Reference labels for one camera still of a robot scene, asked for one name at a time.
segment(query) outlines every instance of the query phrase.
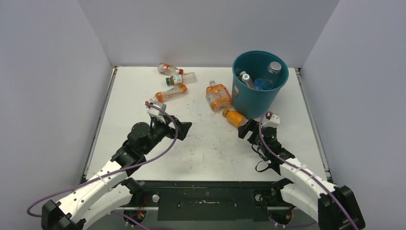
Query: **orange juice bottle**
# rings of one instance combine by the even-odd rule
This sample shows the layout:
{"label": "orange juice bottle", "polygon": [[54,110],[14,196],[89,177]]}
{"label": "orange juice bottle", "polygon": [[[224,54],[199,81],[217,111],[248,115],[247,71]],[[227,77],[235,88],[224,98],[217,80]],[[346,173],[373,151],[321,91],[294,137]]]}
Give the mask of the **orange juice bottle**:
{"label": "orange juice bottle", "polygon": [[206,89],[206,99],[213,111],[231,107],[231,96],[227,88],[222,84],[215,84],[214,80],[209,82],[210,86]]}
{"label": "orange juice bottle", "polygon": [[245,125],[245,123],[248,121],[243,115],[241,115],[237,111],[228,109],[223,110],[223,117],[225,117],[229,123],[231,123],[237,128]]}
{"label": "orange juice bottle", "polygon": [[170,88],[167,91],[157,92],[155,94],[155,97],[152,98],[152,100],[163,103],[171,98],[177,97],[182,93],[185,93],[187,90],[188,88],[186,87],[186,85],[184,85],[183,83],[179,83],[175,87]]}

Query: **white backdrop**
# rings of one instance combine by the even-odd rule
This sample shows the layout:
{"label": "white backdrop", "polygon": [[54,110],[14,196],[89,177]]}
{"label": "white backdrop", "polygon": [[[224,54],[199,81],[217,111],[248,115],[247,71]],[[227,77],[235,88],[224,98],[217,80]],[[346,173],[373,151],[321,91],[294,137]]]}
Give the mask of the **white backdrop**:
{"label": "white backdrop", "polygon": [[354,191],[369,230],[406,229],[404,9],[341,0],[302,69],[333,179]]}
{"label": "white backdrop", "polygon": [[117,66],[231,66],[267,50],[301,67],[338,0],[78,0]]}
{"label": "white backdrop", "polygon": [[0,229],[40,230],[25,209],[78,184],[111,71],[76,0],[1,1]]}

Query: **blue bottle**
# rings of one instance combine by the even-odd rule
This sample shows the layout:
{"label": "blue bottle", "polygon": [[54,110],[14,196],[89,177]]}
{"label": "blue bottle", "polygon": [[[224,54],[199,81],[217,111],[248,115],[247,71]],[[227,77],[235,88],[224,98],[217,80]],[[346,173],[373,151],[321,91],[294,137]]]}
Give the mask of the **blue bottle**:
{"label": "blue bottle", "polygon": [[271,62],[268,65],[268,70],[264,74],[264,77],[258,78],[254,81],[255,89],[271,90],[275,88],[280,78],[281,69],[282,65],[279,62],[277,61]]}

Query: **plastic bucket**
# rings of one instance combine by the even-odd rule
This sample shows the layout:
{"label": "plastic bucket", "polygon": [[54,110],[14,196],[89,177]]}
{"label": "plastic bucket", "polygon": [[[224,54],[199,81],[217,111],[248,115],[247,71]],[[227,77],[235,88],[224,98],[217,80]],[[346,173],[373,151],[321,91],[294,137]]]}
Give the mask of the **plastic bucket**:
{"label": "plastic bucket", "polygon": [[[256,90],[248,87],[237,76],[245,71],[254,81],[262,78],[268,65],[277,61],[282,65],[280,78],[271,90]],[[249,51],[241,54],[233,63],[232,104],[234,109],[247,119],[262,116],[271,106],[273,100],[289,77],[288,67],[278,56],[266,51]]]}

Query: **white table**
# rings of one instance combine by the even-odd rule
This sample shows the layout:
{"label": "white table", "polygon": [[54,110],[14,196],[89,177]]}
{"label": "white table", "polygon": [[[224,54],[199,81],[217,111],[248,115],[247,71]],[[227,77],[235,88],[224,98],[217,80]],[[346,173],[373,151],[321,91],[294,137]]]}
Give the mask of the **white table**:
{"label": "white table", "polygon": [[[188,92],[166,102],[166,111],[181,122],[193,122],[184,141],[162,158],[142,166],[132,177],[136,180],[173,181],[277,181],[281,177],[273,170],[256,172],[259,156],[251,145],[239,139],[237,129],[221,113],[215,114],[205,98],[209,80],[225,85],[231,92],[231,68],[184,68],[195,72],[197,83],[189,84]],[[144,102],[155,93],[165,91],[165,76],[156,67],[119,67],[100,132],[92,154],[87,179],[92,177],[121,147],[131,127],[147,122],[149,115]],[[271,111],[278,115],[278,140],[308,168],[326,179],[323,163],[310,123],[302,91],[294,69],[279,91]],[[164,138],[147,156],[160,154],[172,140]]]}

